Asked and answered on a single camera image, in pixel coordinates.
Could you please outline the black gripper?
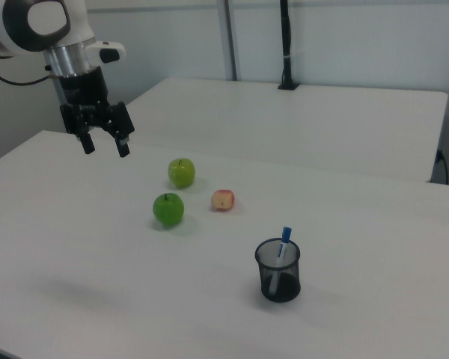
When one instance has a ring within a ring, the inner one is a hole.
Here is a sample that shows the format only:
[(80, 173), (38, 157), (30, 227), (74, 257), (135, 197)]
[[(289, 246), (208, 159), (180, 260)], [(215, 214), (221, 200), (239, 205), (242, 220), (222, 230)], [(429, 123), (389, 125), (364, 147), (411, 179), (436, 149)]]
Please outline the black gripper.
[(59, 78), (65, 102), (60, 106), (65, 130), (75, 135), (86, 154), (95, 151), (89, 126), (102, 127), (115, 140), (121, 158), (130, 154), (129, 135), (135, 131), (123, 102), (109, 106), (101, 67), (77, 76)]

